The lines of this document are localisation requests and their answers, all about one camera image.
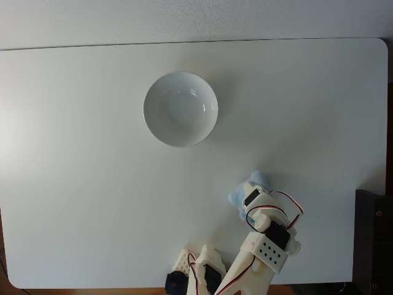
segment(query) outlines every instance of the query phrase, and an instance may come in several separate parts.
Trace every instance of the bowl rim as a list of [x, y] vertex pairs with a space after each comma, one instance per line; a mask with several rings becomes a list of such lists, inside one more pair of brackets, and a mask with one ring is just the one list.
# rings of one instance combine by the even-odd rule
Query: bowl rim
[[[191, 74], [191, 75], [194, 75], [194, 76], [199, 77], [200, 79], [202, 79], [202, 80], [206, 83], [206, 85], [208, 85], [209, 88], [213, 91], [214, 99], [215, 99], [216, 106], [217, 106], [216, 118], [215, 118], [215, 120], [214, 120], [214, 124], [212, 125], [212, 127], [211, 127], [209, 133], [208, 133], [201, 141], [199, 141], [199, 142], [197, 142], [197, 143], [194, 143], [194, 144], [190, 144], [190, 145], [188, 145], [188, 146], [174, 146], [174, 145], [172, 145], [172, 144], [169, 144], [169, 143], [166, 143], [166, 142], [162, 141], [160, 138], [158, 138], [158, 137], [152, 132], [152, 130], [151, 130], [150, 127], [149, 127], [149, 124], [148, 124], [147, 121], [146, 121], [146, 117], [145, 117], [146, 98], [147, 98], [147, 95], [149, 94], [150, 90], [155, 86], [155, 84], [157, 84], [157, 82], [158, 82], [159, 80], [161, 80], [162, 78], [164, 78], [164, 77], [166, 77], [166, 76], [169, 76], [170, 74], [174, 74], [174, 73], [187, 73], [187, 74]], [[220, 109], [219, 109], [219, 102], [218, 102], [217, 95], [216, 95], [216, 92], [214, 91], [213, 87], [211, 87], [211, 85], [210, 85], [205, 79], [203, 79], [201, 76], [199, 76], [199, 75], [197, 75], [197, 74], [195, 74], [195, 73], [193, 73], [193, 72], [188, 72], [188, 71], [172, 71], [172, 72], [169, 72], [169, 73], [166, 73], [166, 74], [160, 76], [160, 77], [159, 77], [159, 78], [149, 87], [149, 89], [147, 89], [146, 94], [145, 94], [145, 98], [144, 98], [144, 101], [143, 101], [143, 106], [142, 106], [143, 120], [144, 120], [144, 122], [145, 122], [147, 128], [149, 129], [150, 133], [151, 133], [156, 139], [158, 139], [161, 143], [163, 143], [163, 144], [165, 144], [165, 145], [167, 145], [167, 146], [174, 147], [174, 148], [189, 148], [189, 147], [192, 147], [192, 146], [196, 146], [197, 144], [199, 144], [199, 143], [201, 143], [202, 141], [204, 141], [207, 137], [209, 137], [209, 135], [213, 132], [214, 128], [215, 128], [216, 125], [217, 125], [217, 120], [218, 120], [218, 118], [219, 118], [219, 111], [220, 111]]]

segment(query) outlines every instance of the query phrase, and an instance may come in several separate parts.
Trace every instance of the wooden floor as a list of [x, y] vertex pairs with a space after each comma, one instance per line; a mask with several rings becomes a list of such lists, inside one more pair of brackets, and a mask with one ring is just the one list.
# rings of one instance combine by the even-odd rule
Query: wooden floor
[[[4, 253], [4, 240], [2, 236], [2, 226], [0, 219], [0, 259], [6, 265], [6, 255]], [[32, 295], [94, 295], [94, 294], [122, 294], [122, 295], [164, 295], [163, 288], [133, 288], [133, 289], [28, 289]], [[12, 286], [0, 268], [0, 295], [26, 295], [23, 291]], [[268, 295], [294, 295], [290, 286], [270, 286]]]

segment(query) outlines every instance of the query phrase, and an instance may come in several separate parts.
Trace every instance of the black box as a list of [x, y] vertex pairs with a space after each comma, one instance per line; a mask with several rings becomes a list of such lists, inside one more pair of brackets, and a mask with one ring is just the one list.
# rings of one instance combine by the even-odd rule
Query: black box
[[365, 295], [393, 294], [393, 197], [356, 191], [352, 282]]

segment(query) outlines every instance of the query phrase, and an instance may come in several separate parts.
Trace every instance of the white table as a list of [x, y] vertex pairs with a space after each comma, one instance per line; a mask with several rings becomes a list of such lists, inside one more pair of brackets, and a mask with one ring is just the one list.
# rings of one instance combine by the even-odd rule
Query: white table
[[[219, 121], [165, 146], [144, 95], [205, 78]], [[227, 194], [255, 169], [306, 214], [273, 283], [349, 281], [354, 196], [384, 193], [387, 48], [379, 39], [114, 45], [0, 52], [0, 206], [19, 288], [163, 286], [182, 247], [230, 263], [250, 231]], [[296, 208], [285, 201], [290, 217]]]

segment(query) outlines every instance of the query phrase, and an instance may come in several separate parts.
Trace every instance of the white 3d-printed part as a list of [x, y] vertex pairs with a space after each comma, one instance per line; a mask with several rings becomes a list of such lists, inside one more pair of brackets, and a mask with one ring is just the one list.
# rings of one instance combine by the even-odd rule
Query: white 3d-printed part
[[286, 252], [259, 232], [250, 232], [240, 249], [255, 255], [276, 274], [280, 273], [288, 258]]
[[189, 262], [187, 260], [187, 257], [189, 255], [190, 251], [187, 248], [184, 248], [182, 250], [182, 253], [180, 253], [179, 258], [177, 259], [176, 263], [173, 265], [172, 271], [180, 271], [184, 273], [186, 276], [189, 275], [190, 273], [190, 266]]

